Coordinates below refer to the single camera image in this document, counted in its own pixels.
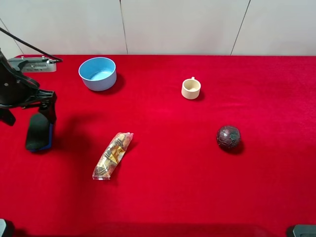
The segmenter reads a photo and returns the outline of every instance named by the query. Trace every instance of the ball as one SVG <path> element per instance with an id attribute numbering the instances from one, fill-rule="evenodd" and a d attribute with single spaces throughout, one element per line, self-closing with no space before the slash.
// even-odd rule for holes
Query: ball
<path id="1" fill-rule="evenodd" d="M 234 126 L 221 127 L 216 138 L 217 144 L 224 150 L 231 150 L 240 144 L 240 133 Z"/>

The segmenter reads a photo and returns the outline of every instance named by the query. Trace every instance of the bowl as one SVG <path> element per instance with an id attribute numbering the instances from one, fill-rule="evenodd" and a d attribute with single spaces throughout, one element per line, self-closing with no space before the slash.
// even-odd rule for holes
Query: bowl
<path id="1" fill-rule="evenodd" d="M 94 91 L 107 90 L 117 80 L 115 62 L 104 57 L 91 58 L 82 63 L 79 75 L 86 87 Z"/>

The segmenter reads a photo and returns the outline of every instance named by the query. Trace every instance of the small mug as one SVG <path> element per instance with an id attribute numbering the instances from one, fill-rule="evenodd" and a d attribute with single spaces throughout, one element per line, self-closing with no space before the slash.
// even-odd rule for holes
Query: small mug
<path id="1" fill-rule="evenodd" d="M 199 95 L 199 91 L 201 90 L 201 83 L 196 80 L 194 77 L 190 79 L 186 79 L 182 83 L 181 94 L 189 99 L 196 99 Z"/>

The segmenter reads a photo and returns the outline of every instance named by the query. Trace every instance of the red fabric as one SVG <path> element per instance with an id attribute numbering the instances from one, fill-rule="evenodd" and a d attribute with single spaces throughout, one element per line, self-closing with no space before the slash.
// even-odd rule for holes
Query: red fabric
<path id="1" fill-rule="evenodd" d="M 316 224 L 315 57 L 113 55 L 117 83 L 100 93 L 78 75 L 91 57 L 30 75 L 58 96 L 50 151 L 25 150 L 35 109 L 0 123 L 0 218 L 18 234 L 283 237 Z M 238 154 L 217 146 L 226 124 Z M 92 180 L 117 132 L 134 133 L 128 152 L 110 181 Z"/>

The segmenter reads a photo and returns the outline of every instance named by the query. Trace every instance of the food package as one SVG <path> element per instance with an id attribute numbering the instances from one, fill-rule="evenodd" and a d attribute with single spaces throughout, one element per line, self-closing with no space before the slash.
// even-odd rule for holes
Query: food package
<path id="1" fill-rule="evenodd" d="M 124 153 L 133 138 L 133 133 L 119 132 L 103 152 L 99 162 L 94 168 L 92 178 L 97 180 L 108 180 L 117 166 L 122 160 Z"/>

